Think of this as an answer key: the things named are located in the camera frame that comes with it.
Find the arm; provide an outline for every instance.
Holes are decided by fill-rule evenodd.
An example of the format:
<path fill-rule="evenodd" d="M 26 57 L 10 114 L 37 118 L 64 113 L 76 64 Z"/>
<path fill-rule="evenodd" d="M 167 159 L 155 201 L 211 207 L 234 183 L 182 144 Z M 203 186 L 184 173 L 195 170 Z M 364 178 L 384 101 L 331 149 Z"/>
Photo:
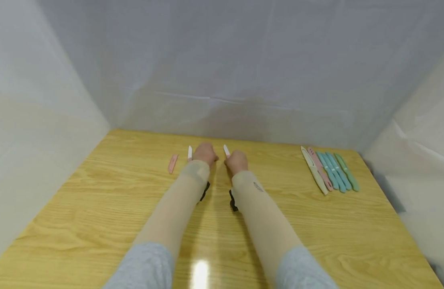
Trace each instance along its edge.
<path fill-rule="evenodd" d="M 276 288 L 337 288 L 302 245 L 255 175 L 247 171 L 247 159 L 240 153 L 233 152 L 225 163 L 234 174 L 233 198 L 243 214 L 267 279 Z"/>
<path fill-rule="evenodd" d="M 197 148 L 194 160 L 165 192 L 103 289 L 171 288 L 183 233 L 206 188 L 210 164 L 217 158 L 212 145 Z"/>

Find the black strap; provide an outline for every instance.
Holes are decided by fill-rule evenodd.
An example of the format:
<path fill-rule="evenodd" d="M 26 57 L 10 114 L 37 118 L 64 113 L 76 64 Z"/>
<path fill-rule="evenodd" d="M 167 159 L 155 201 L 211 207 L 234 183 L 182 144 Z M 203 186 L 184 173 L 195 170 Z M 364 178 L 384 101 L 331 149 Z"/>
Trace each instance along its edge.
<path fill-rule="evenodd" d="M 236 212 L 238 210 L 238 208 L 237 208 L 237 206 L 235 206 L 235 198 L 233 198 L 233 195 L 231 194 L 231 190 L 228 192 L 230 193 L 230 198 L 231 198 L 230 207 L 233 210 L 233 212 Z"/>
<path fill-rule="evenodd" d="M 210 186 L 211 186 L 211 184 L 209 182 L 207 182 L 206 188 L 204 189 L 204 192 L 203 192 L 203 196 L 200 198 L 199 201 L 202 201 L 204 199 L 204 197 L 206 196 L 206 192 Z"/>

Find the white ceramic blade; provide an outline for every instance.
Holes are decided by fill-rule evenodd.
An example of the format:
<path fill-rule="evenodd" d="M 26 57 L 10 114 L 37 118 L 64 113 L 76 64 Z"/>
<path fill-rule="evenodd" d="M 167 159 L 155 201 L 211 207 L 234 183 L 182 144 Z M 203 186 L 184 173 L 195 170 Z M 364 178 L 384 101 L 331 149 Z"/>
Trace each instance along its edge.
<path fill-rule="evenodd" d="M 188 146 L 188 161 L 191 161 L 193 158 L 193 149 L 191 146 Z"/>
<path fill-rule="evenodd" d="M 228 147 L 227 147 L 227 145 L 223 145 L 223 150 L 225 151 L 225 155 L 226 155 L 227 157 L 229 157 L 229 156 L 230 156 L 230 152 L 228 151 Z"/>

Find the pink knife sheath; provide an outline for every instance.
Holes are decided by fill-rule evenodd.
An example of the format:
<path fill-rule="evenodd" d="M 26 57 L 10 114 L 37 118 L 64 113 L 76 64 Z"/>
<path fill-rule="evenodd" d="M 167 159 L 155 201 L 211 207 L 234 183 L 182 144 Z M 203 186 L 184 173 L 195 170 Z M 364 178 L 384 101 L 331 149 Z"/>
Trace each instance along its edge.
<path fill-rule="evenodd" d="M 318 156 L 316 155 L 315 151 L 311 147 L 307 147 L 307 152 L 310 155 L 310 158 L 315 163 L 316 167 L 318 168 L 318 173 L 322 177 L 326 187 L 329 189 L 329 191 L 332 191 L 332 183 L 329 180 L 328 174 L 323 171 L 323 165 L 321 164 L 321 161 L 318 159 Z"/>
<path fill-rule="evenodd" d="M 170 159 L 169 167 L 167 168 L 167 171 L 169 173 L 172 173 L 174 171 L 175 163 L 177 162 L 178 155 L 172 155 L 172 158 Z"/>

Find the wooden table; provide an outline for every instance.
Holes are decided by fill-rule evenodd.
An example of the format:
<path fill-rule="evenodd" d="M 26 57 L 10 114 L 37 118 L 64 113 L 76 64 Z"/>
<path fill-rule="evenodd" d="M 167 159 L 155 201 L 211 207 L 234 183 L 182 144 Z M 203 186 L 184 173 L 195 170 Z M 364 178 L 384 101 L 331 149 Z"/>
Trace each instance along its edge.
<path fill-rule="evenodd" d="M 361 191 L 325 197 L 299 146 L 124 130 L 103 139 L 6 250 L 0 288 L 101 288 L 186 164 L 188 145 L 204 140 L 221 159 L 223 144 L 246 152 L 250 170 L 341 288 L 441 288 L 356 152 L 329 149 Z M 183 237 L 174 288 L 267 288 L 243 218 L 230 209 L 222 161 L 210 183 Z"/>

